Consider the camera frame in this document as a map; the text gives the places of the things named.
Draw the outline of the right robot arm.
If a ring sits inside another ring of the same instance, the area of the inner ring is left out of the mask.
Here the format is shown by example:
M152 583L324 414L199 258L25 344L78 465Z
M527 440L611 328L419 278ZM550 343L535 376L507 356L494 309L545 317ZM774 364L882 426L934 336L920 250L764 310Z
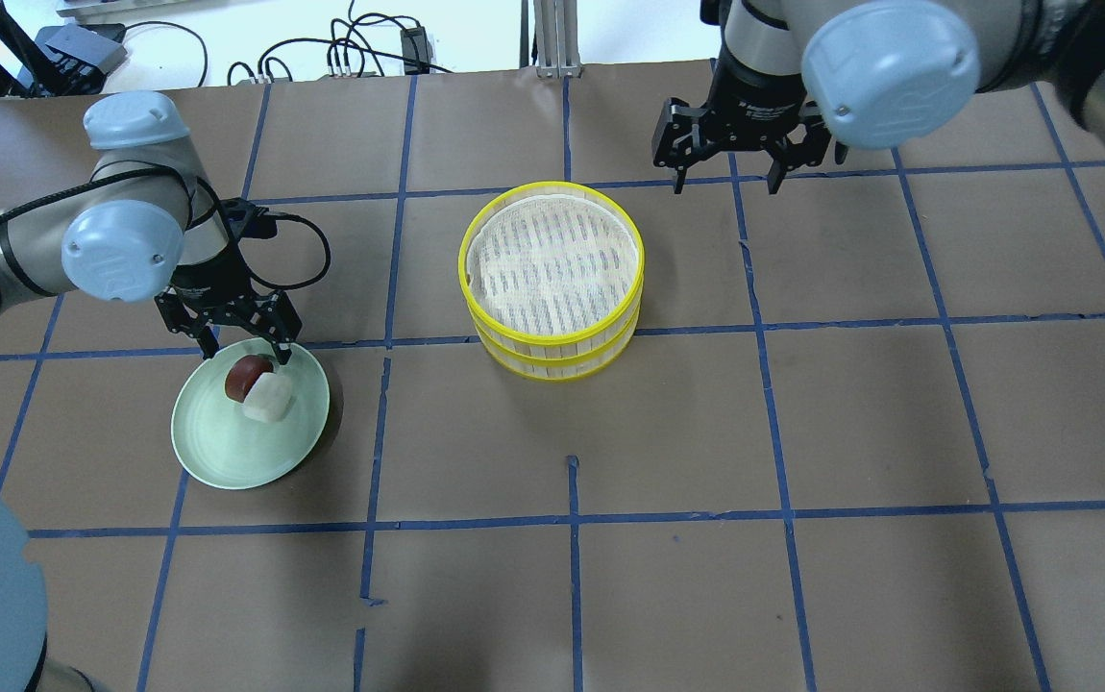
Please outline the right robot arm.
M703 1L720 56L698 107L651 143L678 191L718 153L767 153L768 189L850 150L940 130L977 93L1046 82L1105 145L1105 1Z

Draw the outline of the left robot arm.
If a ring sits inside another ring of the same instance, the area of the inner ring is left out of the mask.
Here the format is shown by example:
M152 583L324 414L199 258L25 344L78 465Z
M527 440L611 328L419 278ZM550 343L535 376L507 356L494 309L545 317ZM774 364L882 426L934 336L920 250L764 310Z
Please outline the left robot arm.
M219 349L213 328L236 327L288 364L302 328L290 285L260 279L241 250L242 240L276 235L287 214L220 197L162 93L114 93L83 126L99 153L87 184L0 210L0 315L78 290L152 303L164 327L206 358Z

